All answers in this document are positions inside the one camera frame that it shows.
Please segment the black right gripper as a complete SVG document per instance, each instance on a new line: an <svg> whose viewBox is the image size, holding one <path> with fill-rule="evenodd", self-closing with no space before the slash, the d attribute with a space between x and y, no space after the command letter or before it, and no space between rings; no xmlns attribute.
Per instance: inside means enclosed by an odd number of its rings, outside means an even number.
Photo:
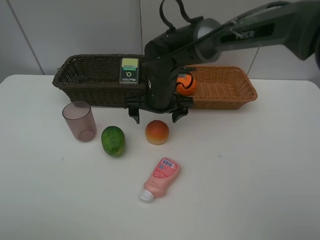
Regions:
<svg viewBox="0 0 320 240"><path fill-rule="evenodd" d="M124 107L128 109L128 115L137 124L140 123L139 109L157 114L172 113L173 123L187 116L194 101L191 97L177 94L176 87L178 75L190 72L188 64L149 61L143 63L142 67L146 69L145 93L125 98Z"/></svg>

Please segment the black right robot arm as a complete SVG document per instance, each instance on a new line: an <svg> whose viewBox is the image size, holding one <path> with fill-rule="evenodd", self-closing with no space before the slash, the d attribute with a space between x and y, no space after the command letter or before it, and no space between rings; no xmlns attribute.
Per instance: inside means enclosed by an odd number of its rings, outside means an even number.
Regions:
<svg viewBox="0 0 320 240"><path fill-rule="evenodd" d="M320 55L320 3L316 0L271 2L224 24L201 16L190 18L183 2L178 5L187 26L176 28L160 13L167 31L145 46L146 92L125 100L136 122L140 110L170 113L173 122L186 116L193 99L177 94L178 77L189 75L195 65L216 61L221 52L284 45L302 61Z"/></svg>

